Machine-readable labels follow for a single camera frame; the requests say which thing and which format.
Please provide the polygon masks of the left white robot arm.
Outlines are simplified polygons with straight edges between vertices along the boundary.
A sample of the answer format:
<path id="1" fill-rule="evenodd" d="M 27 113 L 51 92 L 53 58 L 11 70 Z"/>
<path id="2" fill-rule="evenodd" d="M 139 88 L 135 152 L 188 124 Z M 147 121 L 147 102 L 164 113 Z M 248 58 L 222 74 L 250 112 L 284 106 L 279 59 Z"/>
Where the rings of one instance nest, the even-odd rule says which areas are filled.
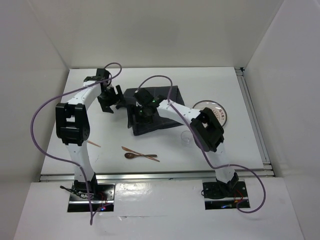
<path id="1" fill-rule="evenodd" d="M 66 145 L 71 161 L 77 164 L 71 191 L 88 200 L 97 197 L 99 187 L 87 148 L 91 130 L 87 110 L 94 100 L 98 100 L 105 113 L 113 113 L 111 106 L 125 103 L 121 87 L 114 87 L 111 77 L 108 70 L 98 68 L 94 76 L 85 78 L 84 89 L 55 107 L 56 135 Z"/>

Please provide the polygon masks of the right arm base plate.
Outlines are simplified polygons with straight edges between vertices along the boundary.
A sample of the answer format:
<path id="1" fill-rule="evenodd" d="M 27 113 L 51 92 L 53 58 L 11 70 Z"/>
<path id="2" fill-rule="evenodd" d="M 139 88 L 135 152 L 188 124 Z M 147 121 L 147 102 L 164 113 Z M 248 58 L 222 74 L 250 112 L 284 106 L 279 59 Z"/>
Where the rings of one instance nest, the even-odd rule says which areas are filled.
<path id="1" fill-rule="evenodd" d="M 249 209 L 247 187 L 244 181 L 239 181 L 231 193 L 223 193 L 217 182 L 203 182 L 201 195 L 204 197 L 206 210 Z"/>

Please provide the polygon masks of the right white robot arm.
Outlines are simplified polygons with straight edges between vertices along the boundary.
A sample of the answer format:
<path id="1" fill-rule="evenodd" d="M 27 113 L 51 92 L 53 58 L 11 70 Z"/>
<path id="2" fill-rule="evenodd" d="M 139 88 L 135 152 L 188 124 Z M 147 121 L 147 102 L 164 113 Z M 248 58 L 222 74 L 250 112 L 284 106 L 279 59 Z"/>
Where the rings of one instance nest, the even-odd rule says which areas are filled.
<path id="1" fill-rule="evenodd" d="M 137 89 L 133 96 L 141 116 L 158 114 L 188 127 L 208 165 L 215 170 L 220 194 L 230 196 L 235 191 L 239 177 L 225 153 L 224 129 L 210 108 L 194 109 L 162 95 L 153 97 L 145 88 Z"/>

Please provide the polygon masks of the dark grey checked cloth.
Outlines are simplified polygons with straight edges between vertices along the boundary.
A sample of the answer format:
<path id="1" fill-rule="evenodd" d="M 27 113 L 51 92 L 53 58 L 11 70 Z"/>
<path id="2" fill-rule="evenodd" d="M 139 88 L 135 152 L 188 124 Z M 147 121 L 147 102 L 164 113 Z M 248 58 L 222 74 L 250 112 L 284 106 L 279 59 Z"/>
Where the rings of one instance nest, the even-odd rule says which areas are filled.
<path id="1" fill-rule="evenodd" d="M 169 93 L 170 86 L 156 86 L 156 87 L 145 87 L 145 89 L 153 96 L 157 97 L 158 95 L 162 95 L 167 97 Z M 181 126 L 181 123 L 178 123 L 169 118 L 160 117 L 158 113 L 155 113 L 153 116 L 153 123 L 151 124 L 139 124 L 136 122 L 135 118 L 135 105 L 136 99 L 134 98 L 134 92 L 136 88 L 128 88 L 123 93 L 124 99 L 126 101 L 126 109 L 127 109 L 127 118 L 128 124 L 127 128 L 132 128 L 132 132 L 134 136 L 141 136 L 147 133 L 154 132 L 156 130 L 169 129 Z M 179 87 L 174 85 L 171 90 L 170 100 L 176 102 L 180 105 L 185 105 Z"/>

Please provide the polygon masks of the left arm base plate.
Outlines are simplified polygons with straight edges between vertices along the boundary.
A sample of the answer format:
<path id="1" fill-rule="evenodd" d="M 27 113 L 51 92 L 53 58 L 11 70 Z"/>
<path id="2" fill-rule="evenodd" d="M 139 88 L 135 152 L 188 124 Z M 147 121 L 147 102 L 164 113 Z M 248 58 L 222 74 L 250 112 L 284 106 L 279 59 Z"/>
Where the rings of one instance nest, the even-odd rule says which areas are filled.
<path id="1" fill-rule="evenodd" d="M 70 193 L 67 212 L 68 213 L 89 213 L 88 194 L 85 191 L 76 191 L 74 186 L 64 188 Z M 97 186 L 96 193 L 90 193 L 93 212 L 113 212 L 116 185 L 100 184 Z"/>

